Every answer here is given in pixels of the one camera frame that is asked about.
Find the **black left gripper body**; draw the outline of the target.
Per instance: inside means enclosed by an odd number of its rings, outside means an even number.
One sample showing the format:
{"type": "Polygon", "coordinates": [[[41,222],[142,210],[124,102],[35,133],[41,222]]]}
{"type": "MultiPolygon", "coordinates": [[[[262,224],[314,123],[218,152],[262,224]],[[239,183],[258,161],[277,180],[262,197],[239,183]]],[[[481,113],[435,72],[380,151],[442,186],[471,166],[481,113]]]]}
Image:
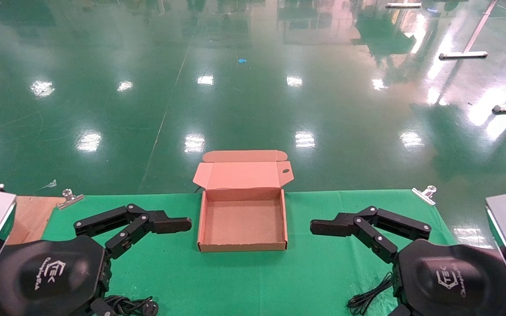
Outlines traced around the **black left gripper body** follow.
{"type": "Polygon", "coordinates": [[[91,316],[110,280],[105,249],[90,237],[6,246],[0,316],[91,316]]]}

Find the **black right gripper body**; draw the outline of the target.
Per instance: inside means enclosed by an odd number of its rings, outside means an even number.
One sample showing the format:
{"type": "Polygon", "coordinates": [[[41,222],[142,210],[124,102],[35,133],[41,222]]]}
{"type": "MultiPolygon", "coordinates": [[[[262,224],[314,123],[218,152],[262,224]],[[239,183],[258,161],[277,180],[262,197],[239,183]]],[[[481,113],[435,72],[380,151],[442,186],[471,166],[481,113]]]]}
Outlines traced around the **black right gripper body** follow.
{"type": "Polygon", "coordinates": [[[395,297],[412,316],[506,316],[499,251],[416,240],[395,260],[395,297]]]}

